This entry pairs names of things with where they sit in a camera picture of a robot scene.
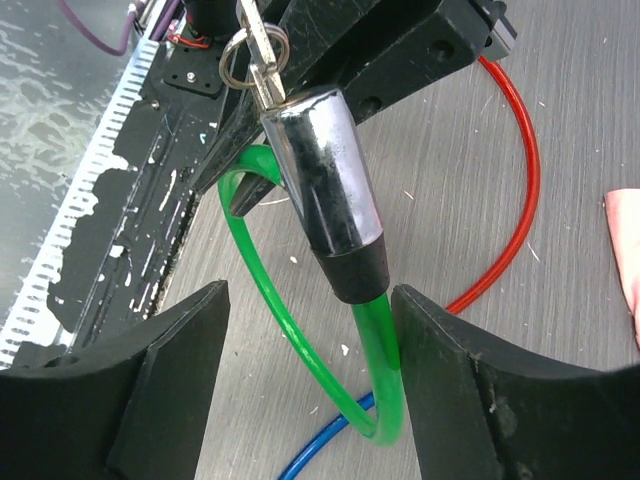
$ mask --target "serrated metal strip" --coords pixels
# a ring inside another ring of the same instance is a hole
[[[155,25],[162,7],[162,2],[156,5],[150,25]],[[70,346],[72,343],[74,333],[64,330],[47,307],[49,282],[55,283],[59,279],[63,252],[71,243],[76,222],[80,217],[93,213],[97,199],[92,190],[98,177],[106,170],[128,167],[124,159],[113,155],[113,146],[131,107],[139,98],[142,83],[158,51],[159,44],[148,38],[151,30],[147,29],[133,52],[31,271],[23,282],[9,318],[0,330],[0,370],[13,364],[18,348],[24,341],[43,346]]]

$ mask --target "pink paper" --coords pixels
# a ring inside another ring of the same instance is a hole
[[[609,192],[605,206],[622,291],[635,318],[640,347],[640,189]]]

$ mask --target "black rubber cap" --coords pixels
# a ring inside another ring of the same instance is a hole
[[[344,303],[360,305],[375,300],[389,289],[384,234],[354,252],[327,256],[314,252],[333,292]]]

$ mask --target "screw hole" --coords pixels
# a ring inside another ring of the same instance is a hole
[[[368,97],[360,102],[358,108],[360,109],[360,114],[368,118],[382,108],[382,100],[378,97]]]
[[[437,40],[429,47],[429,54],[438,62],[445,62],[453,58],[455,49],[446,40]]]

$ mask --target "key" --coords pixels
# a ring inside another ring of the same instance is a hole
[[[249,88],[260,110],[265,111],[285,101],[280,71],[289,60],[289,40],[284,30],[262,21],[254,0],[238,1],[238,20],[242,29],[231,38],[222,53],[220,76],[231,88]],[[276,57],[273,50],[271,38],[281,47],[279,57]],[[251,54],[250,82],[233,78],[228,68],[231,55],[244,43],[249,47]]]

